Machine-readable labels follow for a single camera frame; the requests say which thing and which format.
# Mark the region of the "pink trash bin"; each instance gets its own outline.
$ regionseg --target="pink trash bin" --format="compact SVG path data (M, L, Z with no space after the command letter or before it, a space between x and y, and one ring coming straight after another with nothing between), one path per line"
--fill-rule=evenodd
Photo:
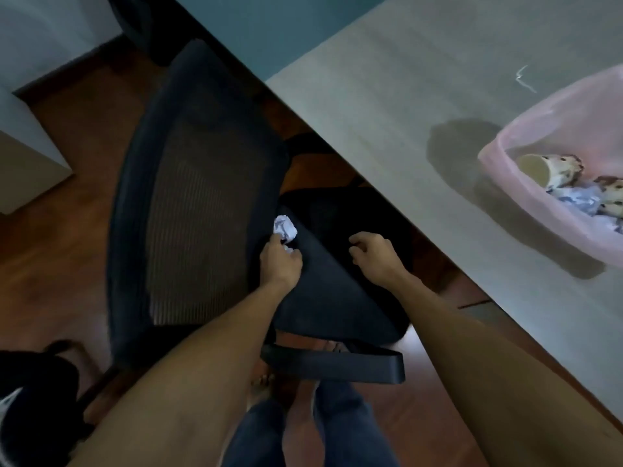
M519 171L529 153L575 154L582 179L623 177L623 65L554 93L501 130L479 153L487 174L521 208L572 246L623 267L623 235L566 206Z

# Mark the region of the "forearm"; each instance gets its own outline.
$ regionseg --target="forearm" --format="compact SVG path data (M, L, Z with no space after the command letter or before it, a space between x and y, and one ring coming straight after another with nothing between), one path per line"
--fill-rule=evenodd
M284 294L260 287L184 340L119 401L72 467L214 465Z
M621 465L623 437L573 388L412 276L391 289L491 465Z

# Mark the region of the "desk surface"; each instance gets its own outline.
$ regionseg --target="desk surface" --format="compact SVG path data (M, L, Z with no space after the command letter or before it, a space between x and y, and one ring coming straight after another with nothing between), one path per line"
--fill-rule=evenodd
M267 79L619 419L623 270L540 227L476 155L534 103L621 62L622 6L385 0Z

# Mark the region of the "hardwood floor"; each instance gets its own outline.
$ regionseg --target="hardwood floor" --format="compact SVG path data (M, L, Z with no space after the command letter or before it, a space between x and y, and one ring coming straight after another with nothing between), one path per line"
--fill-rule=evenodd
M40 351L55 339L80 341L96 365L72 359L80 366L83 388L97 378L97 369L110 364L104 280L108 218L125 150L162 74L121 44L22 94L75 175L10 216L0 215L0 348ZM262 94L258 103L284 138L308 130L273 96ZM355 175L338 156L297 157L284 191L346 185ZM431 288L459 307L489 300L416 230L414 239L416 273ZM512 320L497 328L546 357ZM397 348L404 353L407 382L358 389L402 464L486 465L413 329ZM100 419L127 387L123 382L111 387L90 419ZM301 385L288 418L284 450L291 466L322 464L322 443L310 418L312 387Z

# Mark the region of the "blue jeans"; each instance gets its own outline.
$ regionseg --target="blue jeans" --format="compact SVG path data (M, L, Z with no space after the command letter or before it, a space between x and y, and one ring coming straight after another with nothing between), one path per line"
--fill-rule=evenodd
M326 467L397 467L370 406L347 382L321 382L314 420L324 443ZM285 467L285 413L269 399L251 408L225 452L222 467Z

